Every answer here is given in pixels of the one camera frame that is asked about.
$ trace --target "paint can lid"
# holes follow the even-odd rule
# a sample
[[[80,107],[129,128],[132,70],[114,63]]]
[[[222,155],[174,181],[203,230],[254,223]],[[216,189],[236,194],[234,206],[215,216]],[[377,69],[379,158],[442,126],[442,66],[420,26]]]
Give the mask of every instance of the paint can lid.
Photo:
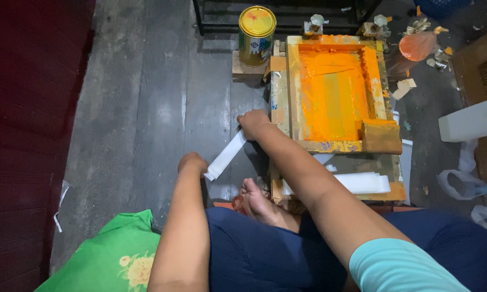
[[[238,24],[250,37],[266,37],[276,29],[276,17],[265,7],[252,6],[240,14]]]

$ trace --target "hand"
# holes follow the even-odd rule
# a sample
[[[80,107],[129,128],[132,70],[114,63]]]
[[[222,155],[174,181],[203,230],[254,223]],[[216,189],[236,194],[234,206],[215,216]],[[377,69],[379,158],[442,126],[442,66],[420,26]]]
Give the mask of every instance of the hand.
[[[184,169],[195,169],[200,171],[201,177],[208,171],[208,162],[202,158],[202,156],[198,155],[197,152],[189,152],[186,155],[182,156],[182,159],[179,162],[179,172]]]
[[[244,115],[239,115],[236,120],[242,126],[244,137],[247,140],[256,141],[258,132],[268,125],[273,125],[263,109],[253,109]]]

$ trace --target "orange paint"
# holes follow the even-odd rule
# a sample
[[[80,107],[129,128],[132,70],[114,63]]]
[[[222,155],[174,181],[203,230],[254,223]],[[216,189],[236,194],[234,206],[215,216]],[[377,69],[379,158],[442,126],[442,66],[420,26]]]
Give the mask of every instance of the orange paint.
[[[382,96],[381,87],[372,84],[380,83],[376,51],[317,42],[298,47],[305,140],[359,140],[362,120],[375,118],[368,97]]]

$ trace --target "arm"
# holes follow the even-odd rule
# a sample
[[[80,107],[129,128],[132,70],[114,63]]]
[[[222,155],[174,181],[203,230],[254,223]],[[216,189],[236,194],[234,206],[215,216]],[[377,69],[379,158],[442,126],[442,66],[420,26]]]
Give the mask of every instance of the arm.
[[[168,220],[155,252],[148,291],[208,291],[209,229],[200,176],[208,164],[186,154],[171,199]]]
[[[260,144],[305,204],[319,232],[344,267],[349,268],[353,252],[370,240],[396,238],[411,242],[281,132],[262,109],[248,112],[238,117],[238,121],[246,139]]]

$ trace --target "paint can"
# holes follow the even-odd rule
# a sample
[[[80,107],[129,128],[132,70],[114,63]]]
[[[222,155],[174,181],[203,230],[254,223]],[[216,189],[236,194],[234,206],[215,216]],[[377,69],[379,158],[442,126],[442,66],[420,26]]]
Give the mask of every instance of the paint can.
[[[276,17],[269,9],[252,6],[240,14],[239,56],[247,66],[259,67],[271,56]]]

